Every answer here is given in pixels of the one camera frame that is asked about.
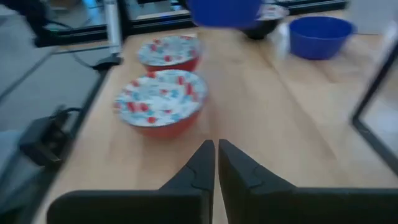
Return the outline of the floral pattern mini bowl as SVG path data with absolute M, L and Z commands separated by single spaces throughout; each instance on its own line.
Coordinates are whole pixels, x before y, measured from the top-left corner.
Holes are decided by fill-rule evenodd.
M 160 70 L 194 71 L 202 55 L 202 44 L 196 37 L 169 35 L 144 43 L 137 51 L 139 62 L 148 72 Z
M 256 24 L 253 27 L 240 29 L 247 38 L 262 40 L 273 32 L 276 27 L 290 14 L 290 11 L 278 4 L 262 4 L 257 13 Z
M 190 128 L 208 98 L 206 81 L 185 70 L 149 72 L 129 82 L 113 106 L 138 133 L 171 139 Z

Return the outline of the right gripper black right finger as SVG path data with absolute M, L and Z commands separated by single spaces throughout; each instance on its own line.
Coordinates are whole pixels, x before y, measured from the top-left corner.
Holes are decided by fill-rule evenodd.
M 297 187 L 226 139 L 218 173 L 229 224 L 398 224 L 398 189 Z

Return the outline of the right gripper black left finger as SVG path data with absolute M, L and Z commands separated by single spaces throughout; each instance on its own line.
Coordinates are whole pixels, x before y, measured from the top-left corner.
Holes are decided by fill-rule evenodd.
M 211 224 L 215 145 L 204 141 L 157 190 L 76 190 L 54 200 L 47 224 Z

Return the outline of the silver metal post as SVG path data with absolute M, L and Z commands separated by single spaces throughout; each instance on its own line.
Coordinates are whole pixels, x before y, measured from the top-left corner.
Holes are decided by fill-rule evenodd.
M 104 0 L 104 10 L 106 18 L 106 30 L 108 37 L 108 47 L 111 55 L 103 58 L 93 66 L 94 70 L 109 70 L 122 62 L 119 56 L 122 51 L 122 31 L 119 18 L 119 9 L 117 0 Z

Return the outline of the blue mini bowl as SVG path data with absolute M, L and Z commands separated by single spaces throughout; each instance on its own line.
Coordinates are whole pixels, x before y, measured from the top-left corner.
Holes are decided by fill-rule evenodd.
M 336 17 L 300 17 L 289 24 L 290 52 L 309 60 L 328 60 L 355 30 L 354 24 Z
M 262 0 L 187 0 L 187 6 L 198 26 L 242 29 L 256 24 Z

